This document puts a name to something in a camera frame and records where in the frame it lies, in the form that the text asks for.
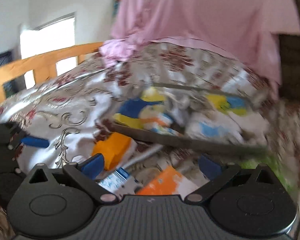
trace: orange and white package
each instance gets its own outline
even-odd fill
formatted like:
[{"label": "orange and white package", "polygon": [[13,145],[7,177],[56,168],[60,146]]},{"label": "orange and white package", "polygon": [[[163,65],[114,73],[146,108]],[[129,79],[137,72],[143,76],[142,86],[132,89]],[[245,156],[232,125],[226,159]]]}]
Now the orange and white package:
[{"label": "orange and white package", "polygon": [[197,185],[169,166],[137,195],[180,195],[184,199],[197,189]]}]

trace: blue and yellow package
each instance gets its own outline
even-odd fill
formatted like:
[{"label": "blue and yellow package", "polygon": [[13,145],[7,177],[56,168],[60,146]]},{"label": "blue and yellow package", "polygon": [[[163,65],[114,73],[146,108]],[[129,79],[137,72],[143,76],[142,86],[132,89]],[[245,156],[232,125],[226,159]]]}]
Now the blue and yellow package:
[{"label": "blue and yellow package", "polygon": [[153,112],[163,113],[165,99],[164,95],[150,87],[143,91],[140,97],[125,101],[118,112],[114,114],[114,120],[132,128],[143,129],[140,117],[152,117],[154,116]]},{"label": "blue and yellow package", "polygon": [[223,114],[229,111],[240,116],[247,114],[246,103],[240,97],[208,94],[206,98]]}]

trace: wall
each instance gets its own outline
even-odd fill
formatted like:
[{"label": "wall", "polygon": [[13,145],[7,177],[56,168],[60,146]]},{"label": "wall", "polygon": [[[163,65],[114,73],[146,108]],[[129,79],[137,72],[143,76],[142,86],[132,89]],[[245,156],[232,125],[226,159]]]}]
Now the wall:
[{"label": "wall", "polygon": [[30,26],[36,28],[75,13],[75,42],[83,44],[109,38],[113,0],[30,0]]},{"label": "wall", "polygon": [[29,0],[0,0],[0,53],[14,49],[18,58],[19,28],[28,16]]}]

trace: wooden headboard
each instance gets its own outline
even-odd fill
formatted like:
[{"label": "wooden headboard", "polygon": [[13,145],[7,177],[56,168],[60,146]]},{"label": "wooden headboard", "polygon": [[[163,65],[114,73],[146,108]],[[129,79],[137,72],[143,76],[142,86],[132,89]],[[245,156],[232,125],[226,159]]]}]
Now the wooden headboard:
[{"label": "wooden headboard", "polygon": [[54,50],[33,57],[16,60],[0,67],[0,103],[6,99],[3,84],[13,80],[29,70],[33,70],[35,83],[41,84],[57,76],[56,63],[60,60],[77,57],[77,63],[85,60],[85,55],[97,52],[103,42],[75,45],[65,49]]}]

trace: ribbed black surface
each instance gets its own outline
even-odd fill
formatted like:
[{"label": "ribbed black surface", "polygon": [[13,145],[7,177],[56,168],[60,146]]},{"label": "ribbed black surface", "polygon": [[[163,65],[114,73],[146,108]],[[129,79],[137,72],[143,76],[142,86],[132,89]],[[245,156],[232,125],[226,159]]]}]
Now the ribbed black surface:
[{"label": "ribbed black surface", "polygon": [[[17,236],[17,240],[27,239]],[[102,207],[83,230],[65,240],[239,240],[215,225],[199,206],[184,204],[178,196],[126,196],[114,206]],[[281,235],[272,240],[290,240]]]}]

